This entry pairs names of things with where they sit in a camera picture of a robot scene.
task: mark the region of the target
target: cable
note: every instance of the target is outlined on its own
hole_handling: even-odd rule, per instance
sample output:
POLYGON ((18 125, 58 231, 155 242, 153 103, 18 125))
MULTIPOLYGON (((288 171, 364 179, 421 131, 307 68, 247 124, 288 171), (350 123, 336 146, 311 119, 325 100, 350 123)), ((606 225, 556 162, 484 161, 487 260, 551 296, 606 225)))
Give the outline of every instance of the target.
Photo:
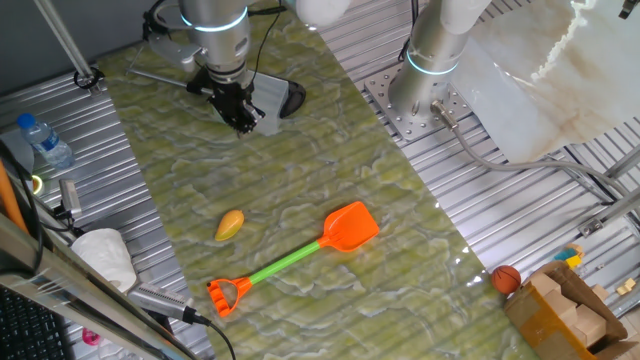
POLYGON ((196 309, 189 306, 185 307, 182 321, 186 322, 187 324, 197 323, 201 325, 206 325, 212 328, 213 330, 215 330, 220 335, 220 337, 224 340, 224 342, 227 343, 227 347, 229 348, 229 352, 231 353, 231 358, 233 360, 236 360, 236 353, 233 351, 233 346, 231 345, 231 341, 229 341, 229 338, 227 338, 227 336, 222 332, 222 330, 220 330, 217 326, 215 326, 213 322, 211 322, 211 320, 198 314, 196 309))
POLYGON ((42 255, 44 254, 44 241, 42 239, 42 228, 40 227, 40 217, 38 216, 38 208, 36 208, 36 202, 33 200, 33 194, 31 193, 31 189, 27 186, 27 181, 24 178, 24 174, 22 171, 22 165, 16 160, 13 156, 13 153, 7 148, 3 141, 0 141, 0 153, 4 156, 11 165, 15 168, 18 173, 18 178, 20 179, 20 183, 24 189, 24 193, 29 202, 29 206, 31 207, 31 217, 33 220, 33 226, 30 230, 31 236, 33 236, 36 241, 38 241, 38 250, 36 253, 36 259, 33 262, 33 275, 36 275, 38 272, 38 268, 40 267, 40 263, 42 262, 42 255))
POLYGON ((257 15, 275 15, 285 11, 287 11, 287 8, 285 6, 276 6, 261 10, 249 10, 249 17, 257 15))
MULTIPOLYGON (((278 0, 278 4, 280 6, 282 6, 282 0, 278 0)), ((271 23, 271 26, 269 26, 269 28, 267 29, 267 32, 264 34, 264 38, 262 39, 262 43, 260 43, 260 48, 258 48, 258 56, 256 57, 256 67, 255 67, 255 69, 253 71, 253 77, 251 78, 251 84, 253 84, 253 80, 256 79, 256 74, 258 74, 258 66, 260 65, 260 54, 262 54, 262 47, 264 46, 264 43, 267 41, 267 36, 269 36, 269 33, 271 32, 271 29, 273 29, 273 26, 276 24, 276 22, 280 18, 280 14, 282 14, 282 12, 279 12, 276 15, 276 18, 273 19, 273 22, 271 23)))
MULTIPOLYGON (((411 30, 413 30, 413 26, 416 24, 416 20, 418 19, 418 15, 420 13, 420 5, 418 4, 418 0, 411 0, 411 30)), ((400 54, 398 54, 398 62, 404 62, 404 53, 409 48, 409 40, 411 39, 411 32, 409 32, 409 37, 405 40, 402 45, 402 50, 400 50, 400 54)))
POLYGON ((580 165, 580 164, 576 164, 568 161, 538 161, 538 162, 531 162, 531 163, 517 163, 517 164, 508 164, 508 165, 492 163, 490 161, 483 159, 482 157, 480 157, 480 155, 474 152, 473 149, 471 149, 471 146, 469 146, 469 143, 467 143, 467 140, 465 140, 464 136, 462 136, 462 133, 460 133, 460 129, 458 127, 455 127, 453 129, 453 133, 456 135, 456 137, 458 138, 458 141, 460 141, 460 144, 462 145, 464 150, 469 154, 469 156, 471 156, 475 161, 488 167, 491 170, 516 171, 516 170, 535 169, 535 168, 541 168, 541 167, 568 168, 575 171, 579 171, 584 174, 593 175, 600 181, 611 186, 621 196, 625 196, 628 194, 628 192, 624 188, 622 188, 622 186, 618 185, 613 179, 605 176, 604 174, 594 169, 591 169, 589 167, 586 167, 584 165, 580 165))

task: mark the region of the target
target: cardboard box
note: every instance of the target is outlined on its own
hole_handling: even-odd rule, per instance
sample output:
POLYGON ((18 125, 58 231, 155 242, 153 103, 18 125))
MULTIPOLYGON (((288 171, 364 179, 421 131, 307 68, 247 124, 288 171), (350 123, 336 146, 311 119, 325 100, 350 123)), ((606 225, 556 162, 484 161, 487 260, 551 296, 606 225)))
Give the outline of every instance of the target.
POLYGON ((609 296, 609 292, 600 284, 593 285, 591 287, 591 290, 593 290, 593 292, 596 293, 596 295, 598 295, 598 297, 602 301, 604 301, 609 296))
POLYGON ((586 305, 578 306, 576 313, 578 319, 574 326, 586 335, 587 341, 585 343, 587 347, 595 344, 607 333, 607 321, 586 305))
POLYGON ((560 291, 554 290, 548 293, 544 297, 544 300, 549 304, 549 306, 551 306, 551 309, 553 309, 560 320, 562 320, 562 322, 567 326, 571 327, 573 324, 578 322, 578 312, 576 311, 576 306, 578 304, 562 296, 560 291))
POLYGON ((554 261, 536 273, 546 274, 560 285, 564 297, 586 305, 606 321, 604 337, 587 349, 536 287, 525 282, 507 301, 505 313, 541 360, 613 360, 637 345, 622 341, 627 337, 622 323, 564 261, 554 261))
POLYGON ((570 326, 571 332, 580 340, 581 343, 587 345, 587 335, 582 331, 576 329, 575 326, 570 326))
POLYGON ((551 280, 551 278, 544 273, 534 273, 529 276, 529 279, 525 281, 524 284, 526 285, 529 282, 536 287, 536 290, 538 290, 538 293, 542 296, 546 296, 552 291, 560 291, 560 284, 551 280))

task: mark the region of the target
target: pink object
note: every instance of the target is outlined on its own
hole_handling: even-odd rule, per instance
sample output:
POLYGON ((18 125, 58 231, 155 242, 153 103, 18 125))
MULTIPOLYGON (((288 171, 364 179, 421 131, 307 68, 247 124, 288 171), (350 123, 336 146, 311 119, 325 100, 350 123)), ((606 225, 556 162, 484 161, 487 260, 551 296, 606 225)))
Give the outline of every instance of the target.
POLYGON ((82 341, 87 345, 96 346, 100 342, 100 335, 87 328, 82 328, 82 341))

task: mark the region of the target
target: bottle cap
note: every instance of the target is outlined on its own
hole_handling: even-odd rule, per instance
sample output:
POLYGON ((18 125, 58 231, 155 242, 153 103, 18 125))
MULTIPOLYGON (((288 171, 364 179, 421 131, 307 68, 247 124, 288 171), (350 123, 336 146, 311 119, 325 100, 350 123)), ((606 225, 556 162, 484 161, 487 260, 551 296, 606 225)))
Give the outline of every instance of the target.
POLYGON ((23 129, 28 129, 36 124, 36 118, 29 113, 22 114, 18 116, 18 126, 23 129))

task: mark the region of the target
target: small ball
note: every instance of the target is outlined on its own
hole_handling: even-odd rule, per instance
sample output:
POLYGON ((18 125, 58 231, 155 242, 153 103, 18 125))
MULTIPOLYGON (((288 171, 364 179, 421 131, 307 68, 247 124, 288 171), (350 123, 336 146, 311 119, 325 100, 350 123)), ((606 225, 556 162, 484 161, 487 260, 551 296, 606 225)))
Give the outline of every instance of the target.
POLYGON ((499 292, 509 295, 518 290, 522 278, 514 267, 509 265, 498 266, 491 274, 491 283, 499 292))

